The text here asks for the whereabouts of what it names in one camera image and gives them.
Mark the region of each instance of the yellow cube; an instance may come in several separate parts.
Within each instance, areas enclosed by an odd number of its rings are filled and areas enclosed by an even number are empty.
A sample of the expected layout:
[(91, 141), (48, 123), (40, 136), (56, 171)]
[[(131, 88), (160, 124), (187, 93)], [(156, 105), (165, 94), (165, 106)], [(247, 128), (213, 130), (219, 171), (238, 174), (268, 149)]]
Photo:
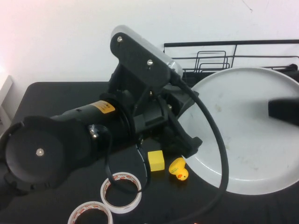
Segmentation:
[(148, 152), (148, 158), (151, 172), (165, 169), (162, 150)]

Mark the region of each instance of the white plate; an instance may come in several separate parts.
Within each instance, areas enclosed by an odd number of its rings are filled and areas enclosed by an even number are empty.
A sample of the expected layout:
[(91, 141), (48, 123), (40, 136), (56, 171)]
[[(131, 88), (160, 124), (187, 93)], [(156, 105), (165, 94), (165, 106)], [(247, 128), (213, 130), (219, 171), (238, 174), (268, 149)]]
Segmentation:
[[(268, 101), (299, 97), (299, 85), (282, 73), (262, 68), (237, 68), (215, 73), (193, 90), (209, 109), (225, 142), (229, 163), (228, 191), (261, 195), (282, 190), (299, 180), (299, 127), (268, 117)], [(202, 179), (218, 187), (221, 161), (212, 130), (193, 105), (180, 118), (192, 137), (203, 140), (186, 159)]]

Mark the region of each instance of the white tape roll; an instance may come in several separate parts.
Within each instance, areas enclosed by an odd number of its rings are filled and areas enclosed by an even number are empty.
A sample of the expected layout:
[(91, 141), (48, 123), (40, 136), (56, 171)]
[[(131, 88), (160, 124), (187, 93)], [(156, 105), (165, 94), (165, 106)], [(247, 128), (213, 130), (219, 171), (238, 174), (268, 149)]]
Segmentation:
[[(131, 182), (133, 182), (134, 184), (136, 184), (137, 189), (140, 190), (141, 189), (141, 184), (140, 181), (137, 179), (137, 177), (135, 177), (133, 174), (129, 174), (126, 172), (119, 172), (116, 174), (113, 174), (113, 178), (117, 181), (117, 180), (129, 180)], [(126, 206), (122, 206), (122, 207), (117, 207), (114, 206), (112, 204), (110, 204), (107, 199), (106, 199), (106, 192), (108, 187), (111, 185), (110, 181), (108, 180), (108, 178), (104, 181), (104, 183), (102, 184), (101, 187), (101, 199), (103, 201), (103, 203), (107, 206), (107, 208), (109, 208), (113, 213), (116, 214), (124, 214), (124, 213), (128, 213), (130, 211), (132, 211), (134, 208), (137, 207), (137, 205), (139, 204), (139, 202), (141, 201), (141, 192), (139, 192), (136, 196), (136, 198), (128, 205)]]
[(106, 213), (107, 217), (108, 217), (108, 224), (113, 224), (113, 219), (112, 219), (112, 214), (111, 211), (101, 202), (86, 202), (83, 203), (82, 205), (79, 205), (72, 213), (71, 216), (69, 218), (69, 221), (67, 222), (67, 224), (75, 224), (75, 221), (77, 220), (77, 218), (86, 210), (89, 209), (99, 209), (103, 212)]

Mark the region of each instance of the dish rack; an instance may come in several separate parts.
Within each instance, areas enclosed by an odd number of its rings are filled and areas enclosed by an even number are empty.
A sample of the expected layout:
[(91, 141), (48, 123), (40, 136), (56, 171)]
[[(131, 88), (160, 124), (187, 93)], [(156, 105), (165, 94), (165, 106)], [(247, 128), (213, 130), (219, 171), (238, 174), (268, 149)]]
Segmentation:
[(165, 43), (164, 53), (180, 63), (183, 80), (190, 87), (215, 72), (235, 67), (273, 69), (299, 82), (299, 40)]

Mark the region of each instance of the yellow rubber duck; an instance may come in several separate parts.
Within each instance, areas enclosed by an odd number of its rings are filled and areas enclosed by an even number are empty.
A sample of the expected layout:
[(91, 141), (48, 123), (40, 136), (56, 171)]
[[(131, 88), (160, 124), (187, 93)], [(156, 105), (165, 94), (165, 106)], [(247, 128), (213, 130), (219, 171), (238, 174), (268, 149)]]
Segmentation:
[(188, 178), (188, 170), (185, 169), (185, 160), (180, 157), (177, 158), (175, 161), (172, 162), (172, 164), (169, 166), (169, 172), (175, 176), (181, 181), (184, 181)]

